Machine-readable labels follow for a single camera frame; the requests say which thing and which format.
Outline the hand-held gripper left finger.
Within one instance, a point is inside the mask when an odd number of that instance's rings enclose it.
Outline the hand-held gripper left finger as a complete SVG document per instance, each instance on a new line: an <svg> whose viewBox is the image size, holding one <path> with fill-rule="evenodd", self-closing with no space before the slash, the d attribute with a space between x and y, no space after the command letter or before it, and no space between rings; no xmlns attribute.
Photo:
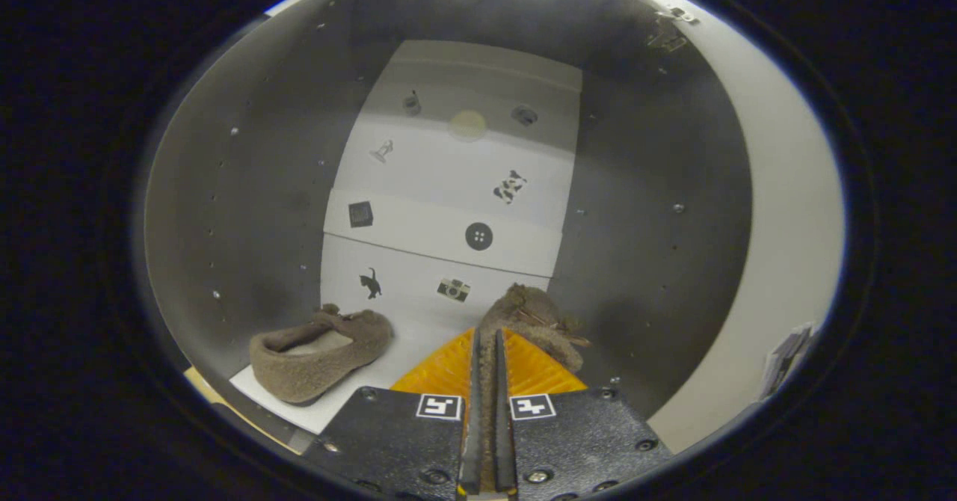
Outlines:
<svg viewBox="0 0 957 501"><path fill-rule="evenodd" d="M475 328L390 388L357 388L304 451L310 466L382 500L462 500L479 487Z"/></svg>

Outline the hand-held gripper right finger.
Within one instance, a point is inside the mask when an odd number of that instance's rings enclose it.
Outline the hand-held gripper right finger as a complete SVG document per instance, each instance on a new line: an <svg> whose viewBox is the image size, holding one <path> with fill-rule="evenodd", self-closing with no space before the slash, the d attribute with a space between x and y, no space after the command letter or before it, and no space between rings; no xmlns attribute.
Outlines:
<svg viewBox="0 0 957 501"><path fill-rule="evenodd" d="M591 500L672 459L618 383L588 387L515 331L496 335L496 487L511 500Z"/></svg>

